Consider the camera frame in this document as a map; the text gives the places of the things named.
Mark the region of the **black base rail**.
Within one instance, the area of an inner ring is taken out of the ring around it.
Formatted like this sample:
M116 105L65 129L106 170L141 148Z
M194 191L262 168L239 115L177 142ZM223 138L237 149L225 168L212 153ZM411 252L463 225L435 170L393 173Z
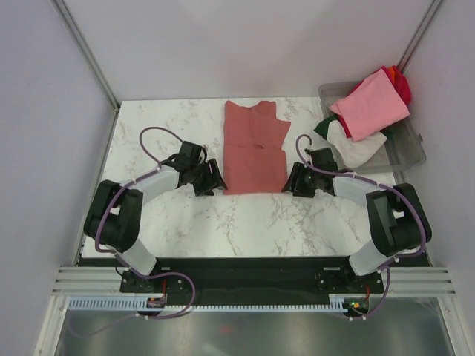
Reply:
M323 304L332 294L380 294L377 273L351 277L346 257L162 258L145 280L124 273L122 293L164 292L174 306Z

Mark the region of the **white t shirt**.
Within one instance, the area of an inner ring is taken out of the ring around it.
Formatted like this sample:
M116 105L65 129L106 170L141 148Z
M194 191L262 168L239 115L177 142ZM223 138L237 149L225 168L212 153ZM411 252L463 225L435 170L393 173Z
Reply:
M355 141L353 138L347 138L342 125L338 120L334 120L329 124L327 141L339 152L348 168L359 168L377 153L387 141L387 137L377 132L361 141Z

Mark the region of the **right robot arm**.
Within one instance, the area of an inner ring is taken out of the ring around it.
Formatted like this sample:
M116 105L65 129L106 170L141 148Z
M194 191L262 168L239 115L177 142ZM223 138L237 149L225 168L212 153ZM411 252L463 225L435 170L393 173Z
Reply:
M283 192L313 198L320 190L367 209L370 240L347 258L339 275L345 290L358 291L366 284L368 274L381 271L403 255L425 250L432 233L411 184L386 186L340 170L329 148L306 149L305 153L311 160L293 164Z

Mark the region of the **salmon red t shirt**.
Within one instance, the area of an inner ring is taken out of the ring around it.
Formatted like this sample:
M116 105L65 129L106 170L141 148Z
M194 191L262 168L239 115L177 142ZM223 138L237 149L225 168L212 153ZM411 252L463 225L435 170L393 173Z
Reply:
M223 125L225 195L280 193L288 179L282 146L291 123L277 117L275 102L244 107L227 101Z

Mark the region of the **dark green t shirt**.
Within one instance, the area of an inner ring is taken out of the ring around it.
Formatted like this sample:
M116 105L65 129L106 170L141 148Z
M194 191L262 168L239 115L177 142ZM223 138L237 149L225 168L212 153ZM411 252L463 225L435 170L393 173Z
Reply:
M313 131L324 140L327 140L330 124L334 121L338 121L338 117L336 115L328 116L327 118L319 122Z

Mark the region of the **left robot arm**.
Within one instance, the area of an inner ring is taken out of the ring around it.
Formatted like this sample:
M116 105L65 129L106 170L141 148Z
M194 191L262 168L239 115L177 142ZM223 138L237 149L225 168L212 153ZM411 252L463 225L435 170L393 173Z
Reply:
M143 207L184 185L191 185L197 197L227 189L217 160L208 159L203 146L187 141L182 142L178 153L136 179L101 181L85 218L84 234L94 239L96 250L114 254L136 272L137 283L146 291L158 290L163 274L155 269L157 258L140 239Z

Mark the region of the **right aluminium frame post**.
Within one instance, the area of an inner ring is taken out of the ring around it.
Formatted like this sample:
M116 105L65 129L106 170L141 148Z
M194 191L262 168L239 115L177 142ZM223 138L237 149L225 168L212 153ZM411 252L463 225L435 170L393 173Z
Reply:
M432 0L430 2L397 64L397 68L401 73L405 74L412 58L419 48L419 45L422 43L422 40L428 33L430 26L435 21L445 2L445 0Z

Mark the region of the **grey translucent plastic bin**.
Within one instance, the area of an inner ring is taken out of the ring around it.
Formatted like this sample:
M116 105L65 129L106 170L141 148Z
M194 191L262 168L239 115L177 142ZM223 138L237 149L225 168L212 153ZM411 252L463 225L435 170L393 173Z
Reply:
M324 117L329 116L330 106L347 96L357 82L334 82L322 84L318 88L321 110ZM422 138L414 130L410 117L403 119L384 130L387 141L373 157L359 168L354 168L360 175L387 172L404 172L413 166L422 165L426 154L422 147Z

